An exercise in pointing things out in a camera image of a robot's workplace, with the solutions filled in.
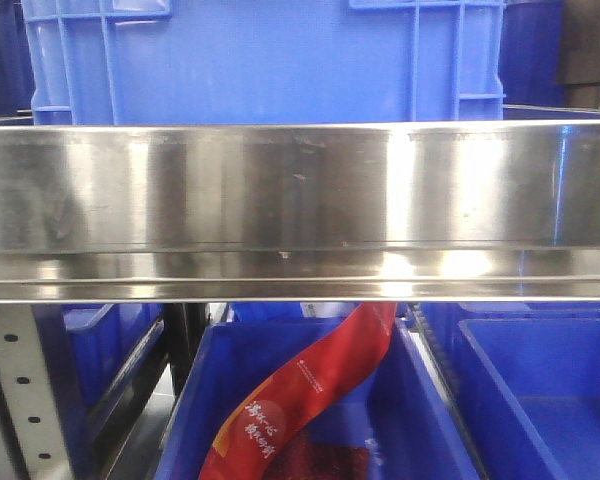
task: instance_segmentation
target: blue plastic bin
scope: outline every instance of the blue plastic bin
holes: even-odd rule
[[[356,302],[233,302],[234,322],[346,317]]]
[[[38,124],[502,116],[503,0],[23,5]]]
[[[478,318],[600,318],[600,302],[424,302],[420,304],[435,343],[453,362],[460,320]]]
[[[493,480],[600,480],[600,320],[460,324],[459,406]]]
[[[500,78],[506,101],[564,105],[558,62],[564,0],[505,0]]]
[[[0,117],[13,116],[30,106],[33,74],[23,30],[20,4],[0,0]]]
[[[87,406],[93,406],[159,309],[152,304],[98,304],[66,305],[63,311],[82,396]]]
[[[155,478],[194,480],[235,407],[337,321],[219,324],[207,330],[175,412]],[[478,476],[422,359],[396,323],[375,375],[310,424],[314,441],[372,450],[369,478],[453,480]]]

